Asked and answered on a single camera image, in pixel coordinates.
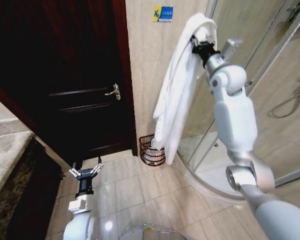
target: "door panel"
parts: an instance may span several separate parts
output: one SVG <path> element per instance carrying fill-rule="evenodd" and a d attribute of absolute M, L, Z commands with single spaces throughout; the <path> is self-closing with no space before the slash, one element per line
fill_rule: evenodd
<path fill-rule="evenodd" d="M 135 148 L 118 6 L 124 1 L 0 0 L 0 87 L 69 164 Z M 105 96 L 115 83 L 121 100 Z"/>

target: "shower door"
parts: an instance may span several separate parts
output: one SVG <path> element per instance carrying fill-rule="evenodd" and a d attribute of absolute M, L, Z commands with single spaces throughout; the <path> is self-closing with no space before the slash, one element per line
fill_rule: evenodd
<path fill-rule="evenodd" d="M 296 143 L 300 128 L 293 124 L 297 122 L 300 126 L 300 108 L 295 111 L 295 115 L 286 119 L 270 118 L 267 112 L 291 97 L 293 90 L 296 92 L 300 88 L 300 80 L 296 80 L 300 76 L 300 69 L 296 66 L 297 63 L 300 65 L 300 58 L 294 54 L 297 47 L 300 51 L 300 42 L 297 41 L 300 39 L 300 29 L 273 63 L 281 67 L 269 71 L 263 78 L 262 76 L 300 23 L 300 3 L 294 0 L 214 2 L 215 4 L 211 4 L 210 16 L 217 23 L 218 48 L 222 48 L 228 38 L 239 37 L 243 40 L 232 62 L 243 66 L 247 71 L 246 90 L 248 94 L 251 93 L 250 97 L 254 101 L 259 132 L 255 151 L 279 178 L 300 167 L 300 163 L 293 163 L 291 155 L 290 158 L 281 156 L 282 149 L 288 147 L 300 159 L 300 154 L 297 154 L 300 153 L 300 143 Z M 197 83 L 178 153 L 206 187 L 225 197 L 239 199 L 241 194 L 235 192 L 226 179 L 226 166 L 233 163 L 227 156 L 226 147 L 217 137 L 213 108 L 213 96 L 205 77 L 202 77 Z M 282 131 L 279 126 L 282 129 L 286 126 L 286 131 Z M 293 134 L 293 131 L 297 134 L 290 141 L 288 135 Z"/>

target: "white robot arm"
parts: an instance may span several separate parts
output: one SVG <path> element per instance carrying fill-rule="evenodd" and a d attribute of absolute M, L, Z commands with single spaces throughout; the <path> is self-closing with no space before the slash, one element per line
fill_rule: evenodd
<path fill-rule="evenodd" d="M 242 193 L 270 240 L 300 240 L 300 209 L 265 194 L 275 188 L 275 178 L 253 151 L 258 130 L 254 106 L 245 91 L 246 71 L 230 64 L 240 40 L 229 39 L 220 52 L 213 49 L 213 43 L 199 38 L 199 34 L 192 36 L 192 52 L 203 60 L 215 100 L 218 137 L 235 163 L 226 169 L 228 182 Z"/>

